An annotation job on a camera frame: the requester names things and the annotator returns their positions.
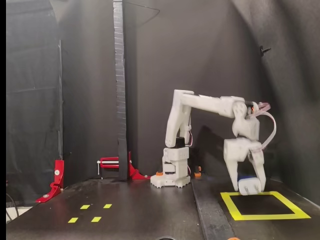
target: red metal bracket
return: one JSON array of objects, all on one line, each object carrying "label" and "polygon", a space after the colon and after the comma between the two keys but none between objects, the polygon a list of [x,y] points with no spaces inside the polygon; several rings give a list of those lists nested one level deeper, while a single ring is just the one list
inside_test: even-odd
[{"label": "red metal bracket", "polygon": [[[138,169],[135,169],[134,166],[132,166],[131,161],[131,152],[129,152],[129,176],[132,180],[143,180],[143,179],[150,179],[149,176],[144,176],[139,173]],[[100,167],[103,169],[118,169],[119,164],[103,164],[103,162],[107,161],[119,161],[119,157],[112,156],[112,157],[102,157],[100,158]]]},{"label": "red metal bracket", "polygon": [[142,175],[138,169],[135,169],[134,166],[132,166],[131,151],[129,152],[129,176],[133,180],[150,179],[150,176]]},{"label": "red metal bracket", "polygon": [[64,187],[64,169],[65,162],[63,160],[55,160],[54,182],[50,184],[51,191],[36,200],[37,203],[45,203],[61,193]]}]

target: yellow tape strip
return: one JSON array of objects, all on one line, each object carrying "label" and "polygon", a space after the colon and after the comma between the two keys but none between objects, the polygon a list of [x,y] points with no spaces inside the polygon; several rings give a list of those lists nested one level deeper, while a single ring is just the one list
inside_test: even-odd
[{"label": "yellow tape strip", "polygon": [[100,221],[100,219],[101,219],[100,216],[95,216],[95,217],[91,220],[91,222],[92,222],[92,223],[97,223],[97,222]]},{"label": "yellow tape strip", "polygon": [[221,192],[221,197],[225,202],[226,207],[228,208],[231,216],[235,221],[241,220],[284,220],[284,219],[310,219],[311,217],[302,211],[299,207],[285,198],[277,191],[270,192],[261,192],[259,195],[273,195],[284,205],[286,205],[291,211],[292,214],[264,214],[264,215],[242,215],[230,196],[239,196],[239,192]]},{"label": "yellow tape strip", "polygon": [[84,210],[84,209],[88,209],[90,207],[90,205],[82,205],[82,207],[80,207],[80,209]]},{"label": "yellow tape strip", "polygon": [[74,224],[78,220],[77,217],[73,217],[68,221],[68,224]]},{"label": "yellow tape strip", "polygon": [[111,206],[112,206],[112,204],[106,204],[106,205],[104,205],[104,209],[109,209],[109,208],[111,208]]}]

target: black backdrop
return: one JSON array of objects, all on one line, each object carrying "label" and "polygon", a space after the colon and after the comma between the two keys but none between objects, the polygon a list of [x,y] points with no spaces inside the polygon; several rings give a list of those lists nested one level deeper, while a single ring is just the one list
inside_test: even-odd
[{"label": "black backdrop", "polygon": [[[34,31],[25,40],[11,35],[12,26],[21,27],[16,30],[27,33],[30,29],[40,30],[40,22],[46,21],[38,18],[33,25],[24,21],[26,25],[22,27],[21,15],[8,11],[13,6],[9,2],[6,4],[6,175],[21,184],[23,193],[32,193],[28,199],[35,199],[49,190],[54,159],[59,157],[61,149],[59,101],[52,101],[54,96],[59,98],[56,85],[60,72],[59,41],[55,24],[45,28],[49,31],[46,40]],[[38,11],[33,11],[30,3],[44,4],[44,1],[32,0],[23,5],[21,14],[31,10],[36,18]],[[52,0],[51,3],[62,40],[63,158],[69,185],[95,176],[95,162],[100,157],[117,155],[113,8],[111,0]],[[39,6],[51,11],[48,5]],[[237,0],[234,3],[131,0],[124,4],[124,9],[129,148],[133,163],[143,174],[154,174],[161,164],[174,89],[215,97],[234,95],[271,103],[278,132],[273,141],[277,157],[266,159],[269,175],[281,177],[293,190],[320,203],[320,193],[316,191],[320,188],[318,0]],[[14,18],[19,24],[12,25]],[[43,87],[52,87],[53,92],[50,100],[45,100],[49,94],[36,97],[39,90],[28,96],[36,99],[26,105],[28,101],[22,97],[26,93],[22,90],[30,87],[25,84],[26,79],[35,79],[36,74],[29,72],[32,67],[26,67],[33,58],[28,56],[23,61],[20,56],[12,60],[13,52],[20,49],[10,46],[20,41],[22,46],[26,42],[32,49],[34,46],[29,43],[37,43],[37,39],[43,40],[41,47],[48,43],[54,46],[51,53],[43,52],[34,61],[40,82],[50,83]],[[262,59],[260,45],[272,48]],[[46,64],[51,64],[51,68],[45,68]],[[15,75],[11,71],[14,69],[24,70],[26,74]],[[15,81],[19,84],[12,88]],[[29,116],[43,116],[41,124],[34,118],[25,119],[28,114],[24,116],[24,113],[30,110],[33,114]],[[221,143],[225,138],[233,138],[232,120],[193,110],[192,124],[194,144],[206,171],[216,176],[228,174],[222,161]],[[261,140],[264,140],[272,130],[271,121],[261,118],[261,126]],[[33,137],[45,132],[50,134],[46,135],[46,141],[41,141],[47,145],[41,147]],[[24,139],[14,142],[17,136]]]},{"label": "black backdrop", "polygon": [[[131,0],[124,4],[129,146],[143,174],[161,165],[174,89],[271,104],[271,177],[320,203],[319,1]],[[272,48],[261,59],[259,46]],[[272,131],[261,120],[260,138]],[[192,110],[204,169],[227,175],[232,120]]]},{"label": "black backdrop", "polygon": [[50,190],[62,155],[58,25],[49,0],[6,1],[6,179],[20,204]]}]

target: floor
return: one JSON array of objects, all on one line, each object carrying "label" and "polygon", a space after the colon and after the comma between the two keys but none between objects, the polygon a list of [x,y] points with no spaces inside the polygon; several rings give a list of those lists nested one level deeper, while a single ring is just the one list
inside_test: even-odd
[{"label": "floor", "polygon": [[191,184],[89,180],[38,204],[6,227],[7,240],[203,239]]},{"label": "floor", "polygon": [[317,206],[277,181],[268,180],[265,191],[264,195],[239,196],[229,178],[204,174],[184,188],[155,188],[149,180],[88,180],[8,223],[6,239],[319,238]]},{"label": "floor", "polygon": [[[17,209],[18,209],[19,216],[21,216],[26,211],[30,210],[31,206],[19,206]],[[11,217],[12,220],[17,218],[17,212],[16,212],[16,209],[14,207],[7,207],[6,211],[9,214],[9,216]],[[6,214],[5,215],[5,222],[8,223],[9,221],[10,221],[10,218]]]},{"label": "floor", "polygon": [[[229,178],[202,175],[192,179],[192,187],[206,240],[231,237],[241,240],[301,240],[320,237],[320,208],[281,182],[268,180],[265,195],[252,196],[234,195]],[[231,195],[229,201],[224,200],[222,194]],[[228,208],[231,202],[236,209]]]}]

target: black curtain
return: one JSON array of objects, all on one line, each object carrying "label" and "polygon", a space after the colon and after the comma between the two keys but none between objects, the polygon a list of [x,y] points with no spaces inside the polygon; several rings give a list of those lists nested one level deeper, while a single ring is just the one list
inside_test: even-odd
[{"label": "black curtain", "polygon": [[58,25],[49,0],[8,0],[5,26],[7,192],[31,205],[62,153]]}]

